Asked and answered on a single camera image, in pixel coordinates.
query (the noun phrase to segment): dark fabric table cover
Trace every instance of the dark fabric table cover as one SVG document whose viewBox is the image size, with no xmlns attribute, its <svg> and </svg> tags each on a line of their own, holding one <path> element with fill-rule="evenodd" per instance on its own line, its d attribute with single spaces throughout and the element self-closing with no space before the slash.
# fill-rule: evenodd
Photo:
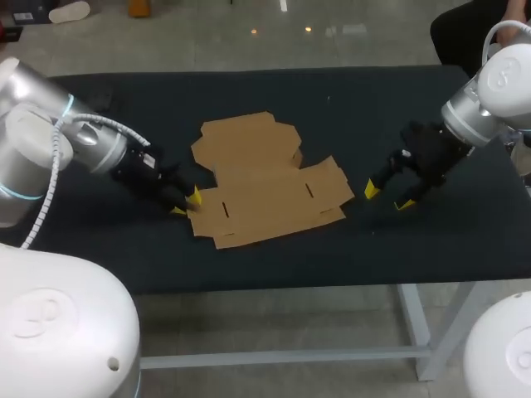
<svg viewBox="0 0 531 398">
<path fill-rule="evenodd" d="M 531 277 L 531 201 L 498 141 L 476 150 L 448 183 L 407 211 L 393 200 L 405 173 L 367 201 L 368 176 L 401 147 L 410 119 L 440 120 L 443 103 L 465 82 L 453 67 L 341 68 L 248 73 L 67 76 L 79 98 L 112 87 L 109 116 L 181 159 L 200 187 L 212 176 L 193 166 L 190 145 L 202 122 L 267 110 L 293 124 L 304 164 L 334 155 L 357 198 L 347 219 L 236 249 L 195 238 L 188 220 L 137 202 L 108 176 L 74 164 L 59 178 L 36 250 L 104 266 L 136 294 L 350 284 L 450 282 Z M 20 245 L 30 220 L 0 240 Z"/>
</svg>

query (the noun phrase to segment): cardboard sheet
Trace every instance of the cardboard sheet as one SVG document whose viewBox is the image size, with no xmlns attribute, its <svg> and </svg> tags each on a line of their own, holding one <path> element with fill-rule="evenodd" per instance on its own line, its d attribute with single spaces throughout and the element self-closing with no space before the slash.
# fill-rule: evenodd
<svg viewBox="0 0 531 398">
<path fill-rule="evenodd" d="M 295 127 L 266 112 L 205 123 L 192 151 L 218 187 L 188 213 L 194 235 L 221 249 L 344 218 L 340 206 L 354 198 L 346 176 L 332 157 L 300 169 L 300 144 Z"/>
</svg>

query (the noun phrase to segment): person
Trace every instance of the person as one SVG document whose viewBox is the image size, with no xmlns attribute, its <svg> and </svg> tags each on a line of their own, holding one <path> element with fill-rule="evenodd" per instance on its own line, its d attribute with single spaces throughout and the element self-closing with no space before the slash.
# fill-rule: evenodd
<svg viewBox="0 0 531 398">
<path fill-rule="evenodd" d="M 531 0 L 472 0 L 441 14 L 431 24 L 431 39 L 442 65 L 458 65 L 469 77 L 481 67 L 481 51 L 490 28 L 502 20 L 527 22 Z M 500 29 L 496 38 L 507 46 L 516 27 Z"/>
</svg>

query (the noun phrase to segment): white cable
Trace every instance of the white cable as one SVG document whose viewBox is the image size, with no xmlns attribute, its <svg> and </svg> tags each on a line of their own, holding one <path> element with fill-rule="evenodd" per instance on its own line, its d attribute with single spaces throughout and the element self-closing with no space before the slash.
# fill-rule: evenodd
<svg viewBox="0 0 531 398">
<path fill-rule="evenodd" d="M 33 243 L 33 240 L 39 233 L 42 223 L 50 210 L 50 204 L 53 200 L 53 196 L 56 193 L 57 178 L 59 177 L 59 166 L 61 164 L 61 152 L 60 152 L 60 139 L 61 139 L 61 127 L 63 125 L 63 120 L 60 119 L 57 121 L 56 125 L 53 128 L 53 135 L 51 138 L 51 176 L 50 182 L 48 184 L 48 191 L 42 203 L 41 210 L 37 216 L 37 219 L 33 223 L 32 230 L 24 240 L 24 243 L 21 246 L 21 249 L 29 249 L 30 245 Z"/>
<path fill-rule="evenodd" d="M 498 22 L 496 25 L 494 25 L 489 30 L 489 33 L 487 33 L 487 37 L 485 38 L 485 42 L 483 43 L 483 55 L 481 57 L 481 65 L 486 64 L 487 61 L 489 60 L 490 42 L 492 41 L 492 38 L 494 37 L 494 34 L 496 34 L 496 32 L 502 27 L 517 27 L 522 32 L 524 32 L 527 35 L 531 36 L 531 27 L 527 26 L 523 22 L 513 21 L 513 20 Z"/>
<path fill-rule="evenodd" d="M 121 133 L 124 133 L 125 135 L 128 135 L 133 139 L 136 139 L 143 147 L 148 147 L 149 145 L 151 145 L 151 143 L 146 138 L 142 137 L 133 129 L 130 129 L 129 127 L 123 125 L 122 123 L 118 123 L 113 119 L 99 116 L 98 114 L 78 114 L 74 116 L 72 122 L 94 122 L 97 124 L 103 124 L 104 126 L 111 127 L 112 129 L 115 129 Z"/>
<path fill-rule="evenodd" d="M 39 211 L 39 214 L 37 215 L 37 219 L 35 220 L 35 223 L 33 223 L 32 230 L 26 237 L 26 240 L 24 240 L 24 243 L 22 244 L 21 249 L 24 249 L 24 250 L 29 249 L 30 245 L 33 243 L 37 234 L 39 233 L 42 223 L 46 219 L 46 215 L 48 214 L 48 211 L 50 210 L 51 201 L 53 200 L 53 196 L 56 193 L 57 178 L 59 177 L 59 167 L 61 165 L 61 129 L 63 127 L 63 124 L 65 123 L 64 118 L 66 114 L 70 112 L 70 109 L 73 103 L 74 103 L 74 96 L 69 95 L 68 105 L 66 106 L 63 112 L 63 115 L 57 120 L 56 124 L 54 125 L 53 135 L 51 139 L 52 161 L 51 161 L 51 176 L 50 176 L 50 183 L 48 184 L 48 191 L 46 192 L 46 196 L 44 198 L 44 202 L 42 203 L 41 210 Z M 123 125 L 122 123 L 118 123 L 114 121 L 113 119 L 105 118 L 97 114 L 78 114 L 77 116 L 73 118 L 72 123 L 74 122 L 95 122 L 98 124 L 103 124 L 121 133 L 124 133 L 125 135 L 133 139 L 136 139 L 144 147 L 148 147 L 149 145 L 151 145 L 147 139 L 142 137 L 136 131 L 130 129 L 129 127 Z"/>
</svg>

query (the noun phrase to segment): concrete floor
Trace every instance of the concrete floor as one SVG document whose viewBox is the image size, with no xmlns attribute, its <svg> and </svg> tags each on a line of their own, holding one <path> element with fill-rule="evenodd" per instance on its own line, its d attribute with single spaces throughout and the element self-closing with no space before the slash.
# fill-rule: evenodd
<svg viewBox="0 0 531 398">
<path fill-rule="evenodd" d="M 27 27 L 0 57 L 47 75 L 97 72 L 396 66 L 438 62 L 433 18 L 465 0 L 176 0 L 150 19 L 127 17 L 126 0 L 92 2 L 95 13 L 60 26 Z M 529 289 L 499 282 L 491 299 Z M 454 284 L 420 287 L 430 324 Z M 393 287 L 287 289 L 136 298 L 143 354 L 361 347 L 407 342 Z M 460 354 L 434 382 L 410 361 L 232 366 L 145 372 L 148 398 L 466 398 Z"/>
</svg>

